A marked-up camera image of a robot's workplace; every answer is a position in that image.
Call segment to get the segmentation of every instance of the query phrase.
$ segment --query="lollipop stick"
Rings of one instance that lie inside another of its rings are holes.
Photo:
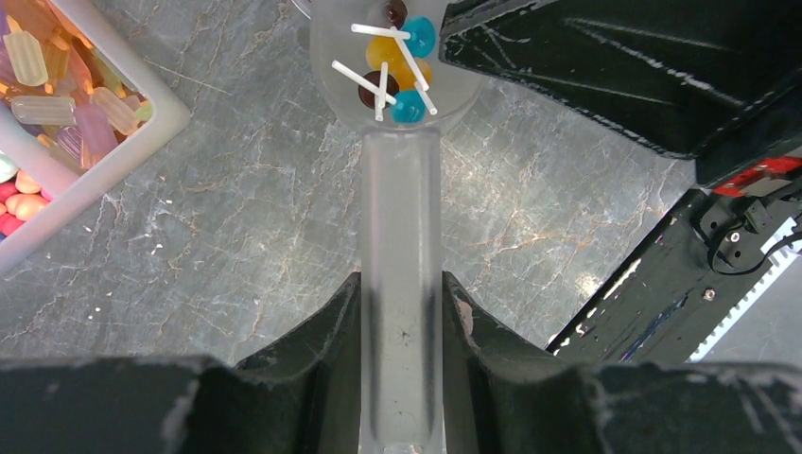
[[[387,102],[387,72],[390,66],[386,61],[381,63],[381,77],[378,80],[378,107],[384,109]]]
[[[351,31],[363,35],[386,36],[388,38],[398,38],[408,40],[412,35],[408,31],[401,31],[393,28],[382,28],[380,26],[364,26],[362,24],[351,24]]]
[[[415,62],[415,58],[410,53],[410,50],[407,49],[407,45],[398,38],[395,38],[395,43],[398,44],[398,48],[401,49],[401,54],[404,55],[404,60],[406,60],[407,64],[410,66],[415,79],[421,84],[424,91],[427,92],[428,83],[426,82],[426,78],[424,78],[423,73],[421,73],[421,68],[418,67],[418,63]]]
[[[423,100],[424,100],[424,104],[426,104],[426,106],[427,106],[427,109],[428,109],[428,112],[429,112],[430,114],[432,114],[432,115],[436,115],[436,114],[437,114],[437,108],[436,108],[436,107],[434,107],[434,103],[433,103],[433,102],[431,102],[431,98],[430,98],[430,97],[428,97],[427,93],[426,93],[426,92],[424,91],[424,89],[421,87],[421,84],[420,84],[420,83],[418,83],[418,82],[415,82],[415,90],[417,90],[417,91],[418,91],[418,95],[420,95],[420,96],[421,96],[421,99],[423,99]]]
[[[374,109],[376,112],[375,116],[376,121],[384,121],[384,113],[381,112],[382,108],[378,107],[378,96],[374,96]]]
[[[340,63],[339,61],[334,60],[334,61],[331,62],[331,67],[334,68],[340,74],[346,76],[350,80],[353,80],[354,82],[358,83],[360,86],[364,87],[365,90],[373,93],[376,96],[379,95],[378,87],[373,85],[366,78],[364,78],[364,77],[360,76],[359,74],[355,73],[348,66],[345,66],[344,64]],[[395,105],[396,101],[395,101],[394,97],[392,97],[390,95],[386,95],[386,98],[387,98],[387,102],[389,102],[393,106]]]

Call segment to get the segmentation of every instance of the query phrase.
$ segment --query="clear plastic tube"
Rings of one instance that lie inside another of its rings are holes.
[[[441,454],[439,131],[368,129],[362,181],[362,452]]]

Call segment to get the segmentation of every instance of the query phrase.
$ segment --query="black plastic part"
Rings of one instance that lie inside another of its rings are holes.
[[[799,0],[467,0],[442,61],[522,84],[722,183],[802,144]]]
[[[210,358],[0,361],[0,452],[356,453],[359,275],[229,369]]]
[[[0,361],[0,450],[357,452],[359,276],[229,369],[210,358]],[[460,454],[799,452],[802,374],[775,365],[566,366],[444,274],[444,410]]]
[[[746,213],[763,205],[751,202],[687,192],[546,350],[570,362],[687,360],[771,267],[766,261],[748,275],[721,275],[708,264],[710,251],[721,252],[716,270],[749,270],[779,226],[802,215],[799,203],[774,201],[756,232],[744,227]],[[733,232],[737,242],[718,242]]]

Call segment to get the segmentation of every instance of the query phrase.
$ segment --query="blue lollipop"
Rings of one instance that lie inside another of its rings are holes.
[[[417,123],[426,116],[427,107],[415,90],[405,90],[395,94],[397,101],[390,107],[395,123]]]
[[[401,27],[403,31],[407,31],[411,36],[404,43],[413,57],[424,59],[434,50],[434,43],[437,41],[437,32],[434,30],[434,24],[424,16],[408,17],[407,22]]]

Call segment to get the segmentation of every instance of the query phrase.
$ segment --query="gray marble surface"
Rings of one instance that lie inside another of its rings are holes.
[[[357,136],[315,89],[291,3],[96,4],[192,123],[2,277],[0,356],[243,358],[358,269]],[[443,145],[444,267],[541,345],[692,182],[507,83]]]

